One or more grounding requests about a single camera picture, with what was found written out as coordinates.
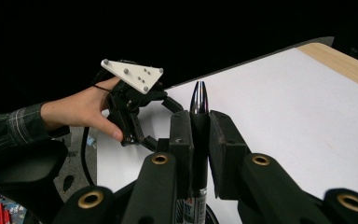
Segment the plaid shirt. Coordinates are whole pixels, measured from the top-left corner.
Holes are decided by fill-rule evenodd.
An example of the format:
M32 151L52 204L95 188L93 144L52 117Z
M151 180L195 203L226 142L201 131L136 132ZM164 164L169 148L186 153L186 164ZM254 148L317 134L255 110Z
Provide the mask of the plaid shirt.
M40 116L43 103L0 114L0 155L8 148L28 146L51 139Z

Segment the brass insert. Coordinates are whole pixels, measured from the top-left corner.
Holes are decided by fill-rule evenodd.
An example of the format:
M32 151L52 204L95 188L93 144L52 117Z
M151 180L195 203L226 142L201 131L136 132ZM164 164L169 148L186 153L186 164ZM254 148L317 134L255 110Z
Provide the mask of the brass insert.
M252 161L258 165L269 165L269 158L262 155L253 156Z
M97 206L103 200L103 193L99 190L90 191L79 199L77 205L81 208L92 208Z
M350 194L338 194L337 199L345 207L358 212L358 197Z
M164 155L156 155L152 158L152 162L157 165L165 164L168 162L168 157Z

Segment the white table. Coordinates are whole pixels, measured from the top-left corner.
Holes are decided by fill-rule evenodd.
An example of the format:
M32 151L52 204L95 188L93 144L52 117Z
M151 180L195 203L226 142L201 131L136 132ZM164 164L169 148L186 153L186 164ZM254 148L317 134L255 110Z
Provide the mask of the white table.
M252 152L273 157L303 190L320 199L332 188L358 192L358 61L308 44L167 92L188 109L198 80L205 82L209 108L231 116ZM142 107L145 136L169 137L171 114L160 102ZM97 184L124 187L149 153L99 133ZM241 223L236 201L215 199L211 172L207 204L220 223Z

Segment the pen tip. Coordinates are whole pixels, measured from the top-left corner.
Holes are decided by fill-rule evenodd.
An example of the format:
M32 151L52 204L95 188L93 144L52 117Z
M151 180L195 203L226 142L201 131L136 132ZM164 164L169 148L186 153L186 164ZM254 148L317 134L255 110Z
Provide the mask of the pen tip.
M190 112L195 114L207 114L209 112L208 110L208 95L205 83L203 81L197 81L191 99Z

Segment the human hand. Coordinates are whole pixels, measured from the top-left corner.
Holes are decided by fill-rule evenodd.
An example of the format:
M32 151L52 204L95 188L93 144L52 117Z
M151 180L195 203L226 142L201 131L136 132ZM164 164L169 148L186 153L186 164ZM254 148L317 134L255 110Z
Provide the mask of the human hand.
M118 77L112 77L97 83L97 86L112 90L119 81ZM92 127L121 142L123 132L102 114L107 109L108 94L108 91L89 87L71 96L43 104L41 116L46 129L51 131L63 125Z

